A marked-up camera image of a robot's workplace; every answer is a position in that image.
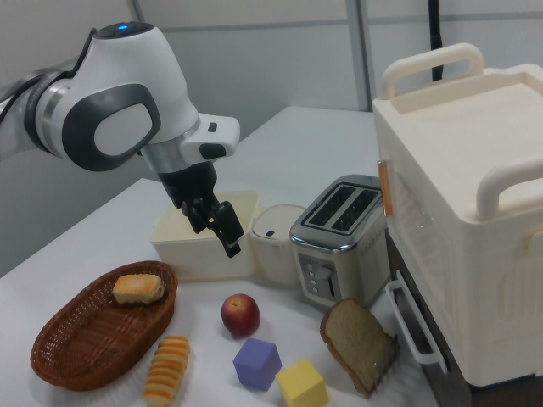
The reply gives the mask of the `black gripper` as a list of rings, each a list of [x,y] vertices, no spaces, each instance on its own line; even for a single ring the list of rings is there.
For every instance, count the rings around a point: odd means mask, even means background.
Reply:
[[[173,205],[181,209],[193,231],[199,234],[210,228],[221,241],[228,258],[240,253],[239,239],[244,229],[230,202],[218,202],[214,194],[217,181],[213,163],[193,164],[184,170],[159,173],[158,177]],[[214,205],[211,217],[207,205]]]

